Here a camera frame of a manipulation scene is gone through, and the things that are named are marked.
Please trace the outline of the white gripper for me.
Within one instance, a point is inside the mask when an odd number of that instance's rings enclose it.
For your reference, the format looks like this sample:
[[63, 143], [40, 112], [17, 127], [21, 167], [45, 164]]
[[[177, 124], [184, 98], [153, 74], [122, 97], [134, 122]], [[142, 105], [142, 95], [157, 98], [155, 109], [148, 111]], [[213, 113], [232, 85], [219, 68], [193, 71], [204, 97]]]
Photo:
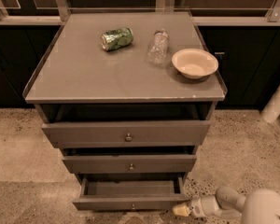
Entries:
[[180, 203], [173, 207], [173, 213], [180, 217], [188, 217], [190, 211], [194, 217], [217, 216], [220, 207], [214, 195], [194, 198], [189, 202], [189, 205], [187, 203]]

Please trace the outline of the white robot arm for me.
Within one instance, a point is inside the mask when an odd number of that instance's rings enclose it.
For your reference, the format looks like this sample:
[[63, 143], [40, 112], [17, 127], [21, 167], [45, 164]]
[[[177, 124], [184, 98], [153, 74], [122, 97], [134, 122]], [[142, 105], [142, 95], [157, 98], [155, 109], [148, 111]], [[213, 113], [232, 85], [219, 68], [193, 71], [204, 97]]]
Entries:
[[280, 224], [280, 194], [257, 189], [247, 197], [230, 187], [220, 187], [214, 195], [193, 198], [173, 207], [181, 217], [241, 219], [241, 224]]

